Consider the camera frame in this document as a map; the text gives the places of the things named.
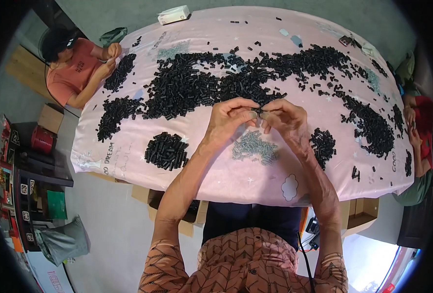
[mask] pink tablecloth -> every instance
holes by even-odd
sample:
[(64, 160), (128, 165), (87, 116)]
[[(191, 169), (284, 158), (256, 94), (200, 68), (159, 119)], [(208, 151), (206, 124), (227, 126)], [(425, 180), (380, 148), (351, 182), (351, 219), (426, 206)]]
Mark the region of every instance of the pink tablecloth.
[[(239, 23), (230, 23), (230, 21), (239, 21)], [(331, 71), (340, 80), (347, 94), (365, 104), (371, 103), (372, 109), (377, 113), (384, 108), (385, 111), (381, 115), (394, 128), (387, 114), (393, 114), (391, 109), (394, 104), (402, 110), (403, 103), (385, 61), (379, 53), (376, 53), (377, 57), (374, 59), (385, 69), (389, 78), (380, 74), (372, 66), (370, 57), (364, 55), (359, 49), (341, 45), (338, 39), (343, 35), (349, 36), (350, 32), (325, 19), (296, 11), (262, 7), (226, 7), (195, 11), (187, 21), (166, 26), (155, 23), (132, 32), (123, 39), (121, 45), (124, 53), (137, 54), (133, 69), (135, 75), (128, 75), (123, 88), (118, 93), (111, 94), (100, 88), (84, 107), (71, 154), (75, 171), (106, 173), (147, 188), (166, 190), (180, 169), (169, 172), (158, 169), (153, 164), (147, 164), (143, 155), (149, 140), (163, 131), (177, 133), (188, 139), (190, 146), (187, 151), (189, 155), (193, 154), (207, 128), (211, 107), (200, 106), (195, 109), (195, 112), (188, 113), (186, 117), (178, 116), (169, 121), (164, 117), (143, 120), (141, 116), (136, 120), (131, 118), (122, 120), (121, 131), (115, 133), (112, 140), (106, 140), (104, 143), (98, 142), (95, 129), (104, 113), (102, 104), (106, 96), (111, 94), (109, 99), (114, 99), (129, 95), (134, 98), (143, 97), (146, 101), (148, 93), (143, 89), (143, 85), (149, 84), (155, 78), (157, 58), (166, 59), (175, 53), (207, 51), (225, 53), (239, 46), (240, 51), (237, 55), (244, 60), (252, 60), (260, 51), (269, 54), (299, 53), (302, 49), (294, 44), (297, 38), (302, 40), (304, 50), (310, 47), (309, 44), (317, 44), (333, 46), (344, 54), (350, 51), (347, 55), (352, 59), (352, 63), (368, 67), (377, 74), (380, 91), (390, 98), (389, 102), (369, 90), (368, 83), (361, 83), (359, 78), (354, 77), (349, 80), (342, 78), (342, 73), (339, 71), (333, 69)], [(360, 43), (366, 42), (361, 37), (353, 35)], [(140, 45), (131, 47), (139, 36), (142, 36)], [(262, 45), (254, 45), (256, 41), (260, 41)], [(218, 47), (219, 50), (213, 51), (214, 47)], [(226, 69), (220, 71), (219, 68), (217, 66), (213, 69), (213, 74), (223, 75)], [(406, 149), (413, 153), (405, 133), (403, 139), (396, 138), (399, 131), (394, 130), (395, 148), (389, 153), (387, 160), (368, 154), (360, 147), (367, 145), (366, 139), (354, 138), (355, 126), (352, 123), (341, 123), (340, 114), (346, 116), (349, 114), (349, 110), (343, 107), (342, 100), (337, 97), (329, 99), (326, 96), (320, 97), (317, 90), (311, 92), (308, 88), (301, 92), (296, 77), (292, 75), (284, 82), (269, 80), (264, 86), (271, 89), (275, 86), (280, 88), (282, 93), (288, 93), (287, 100), (304, 107), (308, 113), (311, 133), (315, 128), (320, 127), (323, 131), (328, 129), (336, 139), (337, 155), (326, 163), (325, 173), (341, 201), (360, 197), (379, 197), (388, 192), (404, 189), (413, 183), (413, 173), (409, 177), (405, 175)], [(309, 80), (310, 84), (314, 81), (321, 84), (324, 91), (329, 91), (326, 86), (329, 79), (319, 80), (316, 76)], [(261, 128), (249, 127), (248, 130), (255, 131)], [(309, 195), (301, 165), (276, 131), (261, 136), (263, 140), (278, 145), (279, 158), (273, 165), (263, 166), (260, 160), (251, 158), (244, 161), (233, 160), (234, 139), (238, 139), (244, 132), (247, 130), (241, 127), (233, 140), (228, 142), (214, 158), (203, 179), (197, 199), (278, 206), (309, 205)], [(360, 182), (351, 178), (353, 166), (361, 172)]]

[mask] red shirt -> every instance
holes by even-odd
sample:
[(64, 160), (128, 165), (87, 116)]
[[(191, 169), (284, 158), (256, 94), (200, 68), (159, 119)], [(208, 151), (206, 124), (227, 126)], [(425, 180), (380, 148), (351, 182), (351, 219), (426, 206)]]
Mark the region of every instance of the red shirt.
[(91, 51), (95, 44), (79, 38), (73, 46), (73, 57), (66, 67), (50, 69), (47, 73), (47, 88), (63, 106), (73, 94), (79, 94), (88, 85), (91, 76), (102, 65)]
[(419, 132), (422, 144), (420, 146), (421, 160), (427, 159), (433, 168), (432, 157), (432, 133), (433, 133), (433, 101), (429, 97), (417, 96), (415, 97), (417, 107), (415, 111), (415, 126)]

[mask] white box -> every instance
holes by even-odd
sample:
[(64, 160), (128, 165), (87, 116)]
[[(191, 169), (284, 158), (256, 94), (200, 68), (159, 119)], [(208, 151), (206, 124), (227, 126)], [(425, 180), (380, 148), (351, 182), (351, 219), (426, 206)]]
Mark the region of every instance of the white box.
[(187, 5), (171, 8), (158, 13), (158, 21), (161, 25), (181, 21), (189, 16), (189, 8)]

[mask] dark pants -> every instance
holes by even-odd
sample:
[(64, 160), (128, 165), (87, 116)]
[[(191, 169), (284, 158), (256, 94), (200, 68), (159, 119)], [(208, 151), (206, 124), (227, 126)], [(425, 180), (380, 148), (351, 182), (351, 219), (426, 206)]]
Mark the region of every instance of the dark pants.
[(277, 234), (298, 250), (300, 220), (300, 207), (256, 205), (252, 208), (251, 204), (209, 202), (202, 245), (209, 239), (239, 229), (258, 227)]

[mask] hand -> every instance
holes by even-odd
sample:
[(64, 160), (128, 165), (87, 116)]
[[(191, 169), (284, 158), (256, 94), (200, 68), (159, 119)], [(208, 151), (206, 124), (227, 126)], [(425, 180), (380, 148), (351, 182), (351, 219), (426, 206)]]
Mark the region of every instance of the hand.
[(216, 103), (202, 143), (211, 146), (213, 150), (220, 149), (241, 124), (248, 122), (255, 126), (257, 113), (251, 111), (251, 108), (259, 107), (256, 102), (242, 97)]
[(419, 132), (416, 129), (412, 129), (411, 126), (409, 127), (409, 140), (414, 149), (421, 146), (422, 140), (420, 139)]
[(309, 145), (306, 110), (285, 99), (274, 100), (263, 106), (262, 110), (265, 111), (260, 114), (264, 120), (262, 128), (265, 134), (268, 134), (272, 127), (275, 128), (296, 155), (304, 155), (312, 149)]
[(95, 72), (94, 77), (98, 78), (100, 81), (109, 77), (116, 67), (116, 60), (111, 59), (106, 63), (102, 64)]
[(109, 48), (107, 48), (107, 53), (111, 58), (117, 58), (122, 53), (122, 46), (119, 43), (110, 44)]
[(412, 129), (415, 129), (415, 110), (410, 107), (405, 107), (403, 110), (403, 116), (405, 117), (405, 123)]

